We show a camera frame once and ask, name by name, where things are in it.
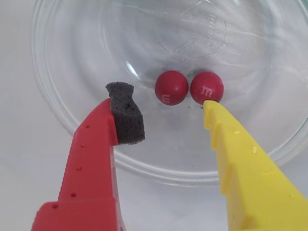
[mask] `gray sponge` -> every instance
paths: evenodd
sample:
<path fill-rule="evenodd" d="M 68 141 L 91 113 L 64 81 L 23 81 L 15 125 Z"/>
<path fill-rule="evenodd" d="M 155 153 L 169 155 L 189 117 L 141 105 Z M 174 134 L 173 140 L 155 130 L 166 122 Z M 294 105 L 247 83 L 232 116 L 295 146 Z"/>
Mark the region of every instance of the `gray sponge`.
<path fill-rule="evenodd" d="M 132 95 L 134 87 L 116 82 L 106 86 L 119 144 L 137 144 L 145 139 L 143 116 Z"/>

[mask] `white background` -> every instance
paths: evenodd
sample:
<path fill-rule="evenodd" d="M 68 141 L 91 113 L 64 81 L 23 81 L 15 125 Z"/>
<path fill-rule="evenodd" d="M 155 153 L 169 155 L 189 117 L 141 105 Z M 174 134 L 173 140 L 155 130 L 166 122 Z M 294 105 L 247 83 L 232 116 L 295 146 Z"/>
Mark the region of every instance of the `white background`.
<path fill-rule="evenodd" d="M 0 2 L 0 230 L 29 231 L 36 211 L 56 200 L 72 137 L 45 103 L 32 71 L 33 0 Z M 308 157 L 283 171 L 307 196 Z M 218 187 L 183 188 L 117 170 L 128 231 L 227 230 Z"/>

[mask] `yellow plastic tool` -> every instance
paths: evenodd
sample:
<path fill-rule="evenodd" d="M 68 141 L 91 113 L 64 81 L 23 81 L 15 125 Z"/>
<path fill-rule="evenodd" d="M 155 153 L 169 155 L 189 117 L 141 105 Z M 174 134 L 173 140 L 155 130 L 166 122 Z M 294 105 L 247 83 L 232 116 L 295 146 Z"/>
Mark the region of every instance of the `yellow plastic tool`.
<path fill-rule="evenodd" d="M 230 231 L 308 231 L 308 200 L 221 104 L 205 101 Z"/>

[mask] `glass bowl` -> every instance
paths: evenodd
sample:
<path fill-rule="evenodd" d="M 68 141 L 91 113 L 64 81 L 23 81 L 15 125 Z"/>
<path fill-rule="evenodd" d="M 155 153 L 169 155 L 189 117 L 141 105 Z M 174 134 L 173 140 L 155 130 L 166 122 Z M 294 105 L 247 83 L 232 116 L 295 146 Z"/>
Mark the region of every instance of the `glass bowl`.
<path fill-rule="evenodd" d="M 305 0 L 37 0 L 32 54 L 38 85 L 73 134 L 105 85 L 124 81 L 146 140 L 115 147 L 118 167 L 168 184 L 218 184 L 203 110 L 188 94 L 166 106 L 158 76 L 219 75 L 221 103 L 283 165 L 307 148 L 308 25 Z"/>

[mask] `red candy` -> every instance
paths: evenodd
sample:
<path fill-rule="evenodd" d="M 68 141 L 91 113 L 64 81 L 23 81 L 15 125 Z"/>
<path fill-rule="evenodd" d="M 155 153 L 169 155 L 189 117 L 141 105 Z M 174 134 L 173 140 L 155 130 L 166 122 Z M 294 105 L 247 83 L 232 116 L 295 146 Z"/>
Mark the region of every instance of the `red candy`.
<path fill-rule="evenodd" d="M 188 82 L 184 75 L 177 71 L 162 73 L 155 84 L 158 99 L 169 106 L 181 103 L 188 93 Z"/>
<path fill-rule="evenodd" d="M 201 105 L 205 100 L 219 102 L 223 96 L 223 91 L 224 87 L 221 78 L 212 72 L 201 72 L 192 80 L 192 98 Z"/>

